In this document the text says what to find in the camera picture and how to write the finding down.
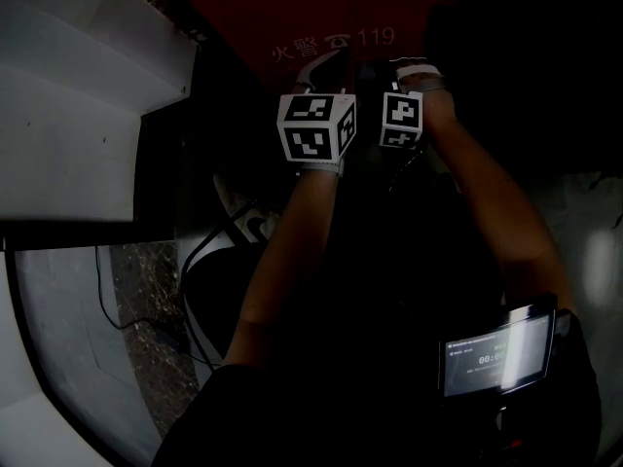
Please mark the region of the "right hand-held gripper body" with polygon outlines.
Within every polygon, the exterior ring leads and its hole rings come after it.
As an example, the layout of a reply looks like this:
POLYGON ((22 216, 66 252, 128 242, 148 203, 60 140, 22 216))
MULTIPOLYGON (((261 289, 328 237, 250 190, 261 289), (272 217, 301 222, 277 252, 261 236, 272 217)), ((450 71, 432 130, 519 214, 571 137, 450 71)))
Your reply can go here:
POLYGON ((422 134, 422 93, 386 92, 380 146, 415 150, 422 134))

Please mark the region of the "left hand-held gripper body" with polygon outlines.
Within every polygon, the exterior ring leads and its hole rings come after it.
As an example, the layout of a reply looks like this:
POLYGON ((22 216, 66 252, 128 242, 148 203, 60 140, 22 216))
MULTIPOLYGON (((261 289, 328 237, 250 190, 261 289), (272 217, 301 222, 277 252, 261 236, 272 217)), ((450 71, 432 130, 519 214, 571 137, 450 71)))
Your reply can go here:
POLYGON ((276 126, 289 162, 339 162, 356 135, 356 96, 285 94, 276 126))

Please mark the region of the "red fire extinguisher box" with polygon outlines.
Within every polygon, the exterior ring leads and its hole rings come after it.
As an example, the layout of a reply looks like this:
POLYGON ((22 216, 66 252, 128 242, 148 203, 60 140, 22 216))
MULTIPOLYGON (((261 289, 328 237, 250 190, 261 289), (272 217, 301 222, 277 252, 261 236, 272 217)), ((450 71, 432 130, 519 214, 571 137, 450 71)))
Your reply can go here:
POLYGON ((433 0, 188 0, 269 90, 287 89, 313 59, 345 49, 354 60, 423 52, 433 0))

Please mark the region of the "person's right forearm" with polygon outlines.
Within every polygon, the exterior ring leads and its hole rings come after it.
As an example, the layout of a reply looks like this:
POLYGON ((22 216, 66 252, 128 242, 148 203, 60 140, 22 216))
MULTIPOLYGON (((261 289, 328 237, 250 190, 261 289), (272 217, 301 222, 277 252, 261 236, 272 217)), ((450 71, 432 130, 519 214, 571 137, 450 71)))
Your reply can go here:
POLYGON ((519 185, 458 120, 427 123, 426 129, 498 264, 506 301, 550 293, 558 307, 574 311, 554 239, 519 185))

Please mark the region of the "person's left forearm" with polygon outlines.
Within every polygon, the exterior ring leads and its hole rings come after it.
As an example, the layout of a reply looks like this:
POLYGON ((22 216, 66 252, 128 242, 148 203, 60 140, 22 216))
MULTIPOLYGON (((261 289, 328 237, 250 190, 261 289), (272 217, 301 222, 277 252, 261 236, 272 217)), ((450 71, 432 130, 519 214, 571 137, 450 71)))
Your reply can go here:
POLYGON ((338 185, 332 172, 301 174, 246 290, 226 366, 271 362, 289 304, 321 270, 338 185))

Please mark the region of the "person's right hand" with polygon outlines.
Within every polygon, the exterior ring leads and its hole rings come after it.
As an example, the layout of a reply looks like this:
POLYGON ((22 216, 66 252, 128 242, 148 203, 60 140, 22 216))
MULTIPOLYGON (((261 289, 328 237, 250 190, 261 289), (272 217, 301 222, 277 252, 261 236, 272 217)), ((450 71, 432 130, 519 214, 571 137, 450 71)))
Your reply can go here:
POLYGON ((415 73, 399 80, 404 93, 413 91, 422 94, 422 119, 424 128, 435 133, 440 128, 455 124, 456 115, 454 98, 446 90, 444 78, 433 73, 415 73))

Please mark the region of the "white wristband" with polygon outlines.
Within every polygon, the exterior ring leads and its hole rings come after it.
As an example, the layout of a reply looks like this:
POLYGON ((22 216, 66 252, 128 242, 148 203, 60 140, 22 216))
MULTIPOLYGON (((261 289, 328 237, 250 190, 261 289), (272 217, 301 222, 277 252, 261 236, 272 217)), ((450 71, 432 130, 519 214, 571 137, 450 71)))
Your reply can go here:
POLYGON ((344 174, 344 161, 338 162, 304 162, 296 171, 297 176, 301 176, 305 171, 323 171, 336 174, 341 178, 344 174))

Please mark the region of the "person's white shoe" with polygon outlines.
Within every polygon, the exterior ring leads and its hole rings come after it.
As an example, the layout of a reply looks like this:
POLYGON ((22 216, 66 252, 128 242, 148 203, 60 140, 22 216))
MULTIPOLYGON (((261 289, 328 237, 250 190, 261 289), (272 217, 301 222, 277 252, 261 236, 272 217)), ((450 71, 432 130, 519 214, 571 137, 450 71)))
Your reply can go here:
POLYGON ((219 219, 223 225, 219 234, 234 246, 247 243, 267 243, 271 238, 281 210, 266 199, 255 198, 240 192, 224 176, 213 176, 215 191, 225 216, 219 219))

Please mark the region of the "black phone with lit screen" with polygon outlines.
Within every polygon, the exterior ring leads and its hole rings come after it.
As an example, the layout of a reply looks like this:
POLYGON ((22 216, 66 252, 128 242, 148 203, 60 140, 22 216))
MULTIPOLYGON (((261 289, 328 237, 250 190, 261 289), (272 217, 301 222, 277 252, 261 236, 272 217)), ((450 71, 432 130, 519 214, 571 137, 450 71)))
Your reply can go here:
POLYGON ((439 342, 438 391, 444 400, 513 393, 544 379, 558 300, 542 294, 502 306, 439 342))

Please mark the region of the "person's black clothing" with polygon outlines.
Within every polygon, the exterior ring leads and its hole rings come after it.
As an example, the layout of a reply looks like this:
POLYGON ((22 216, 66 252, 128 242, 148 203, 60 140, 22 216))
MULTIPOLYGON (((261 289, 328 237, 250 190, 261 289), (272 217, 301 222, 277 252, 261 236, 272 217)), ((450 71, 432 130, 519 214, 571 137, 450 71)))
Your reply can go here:
POLYGON ((358 214, 346 239, 331 223, 269 365, 223 359, 152 467, 593 465, 601 399, 574 311, 557 305, 544 379, 441 398, 439 342, 529 300, 506 301, 456 180, 446 197, 413 189, 381 216, 358 214))

